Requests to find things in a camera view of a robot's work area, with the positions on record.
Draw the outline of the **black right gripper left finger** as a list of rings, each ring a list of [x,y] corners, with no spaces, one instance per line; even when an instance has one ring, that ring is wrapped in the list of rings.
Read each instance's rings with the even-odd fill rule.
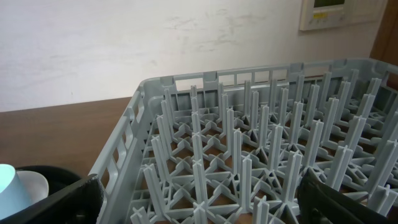
[[[3,220],[2,224],[96,223],[103,205],[103,189],[90,174]]]

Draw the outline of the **white wall control panel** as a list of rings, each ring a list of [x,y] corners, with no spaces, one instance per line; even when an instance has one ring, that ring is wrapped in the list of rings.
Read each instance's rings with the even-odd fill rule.
[[[385,0],[303,0],[300,31],[374,22],[382,14]]]

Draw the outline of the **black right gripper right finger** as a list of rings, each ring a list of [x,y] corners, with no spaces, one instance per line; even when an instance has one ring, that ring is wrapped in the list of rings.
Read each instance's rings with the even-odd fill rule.
[[[391,224],[383,215],[339,193],[306,171],[297,193],[303,223]]]

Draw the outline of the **grey plate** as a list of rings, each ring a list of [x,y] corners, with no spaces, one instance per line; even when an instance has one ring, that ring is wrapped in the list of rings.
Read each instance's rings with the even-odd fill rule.
[[[40,173],[30,170],[17,171],[20,181],[35,204],[49,196],[49,183]]]

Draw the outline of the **round black tray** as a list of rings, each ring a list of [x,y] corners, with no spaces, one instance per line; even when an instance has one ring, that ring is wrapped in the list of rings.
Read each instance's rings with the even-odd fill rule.
[[[56,166],[22,166],[17,167],[16,171],[28,170],[42,174],[49,183],[49,195],[62,190],[68,185],[81,179],[81,176],[62,167]]]

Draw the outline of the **light blue cup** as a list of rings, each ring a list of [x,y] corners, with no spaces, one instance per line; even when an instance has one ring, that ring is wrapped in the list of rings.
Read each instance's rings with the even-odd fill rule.
[[[31,197],[15,168],[9,164],[1,164],[1,219],[31,205]]]

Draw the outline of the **grey dishwasher rack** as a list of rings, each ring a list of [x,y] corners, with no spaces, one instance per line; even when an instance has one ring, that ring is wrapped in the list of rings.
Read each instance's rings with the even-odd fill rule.
[[[141,82],[100,152],[97,223],[302,223],[305,175],[397,220],[395,65],[370,58]]]

